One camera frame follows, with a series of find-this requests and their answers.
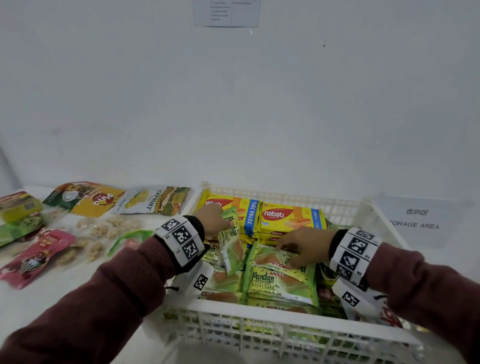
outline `red snack package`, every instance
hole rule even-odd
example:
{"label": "red snack package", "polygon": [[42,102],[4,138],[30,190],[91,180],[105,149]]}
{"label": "red snack package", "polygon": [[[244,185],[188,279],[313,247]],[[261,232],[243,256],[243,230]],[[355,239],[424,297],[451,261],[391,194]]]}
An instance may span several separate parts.
{"label": "red snack package", "polygon": [[47,266],[58,252],[68,248],[76,237],[62,230],[52,230],[40,237],[9,264],[0,269],[0,279],[21,290]]}

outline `plastic basket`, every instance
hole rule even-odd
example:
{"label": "plastic basket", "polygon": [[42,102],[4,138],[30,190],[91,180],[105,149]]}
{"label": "plastic basket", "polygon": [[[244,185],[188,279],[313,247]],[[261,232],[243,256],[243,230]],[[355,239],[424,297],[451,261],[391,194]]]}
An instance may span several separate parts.
{"label": "plastic basket", "polygon": [[[194,211],[205,188],[217,194],[321,208],[325,217],[337,225],[361,226],[389,244],[409,249],[369,200],[264,193],[204,182],[184,213]],[[420,332],[409,323],[406,326],[409,329],[207,300],[187,302],[174,294],[167,295],[163,306],[144,322],[147,335],[156,335],[164,343],[183,338],[229,345],[242,353],[270,353],[272,360],[320,364],[463,363],[458,352],[436,335]]]}

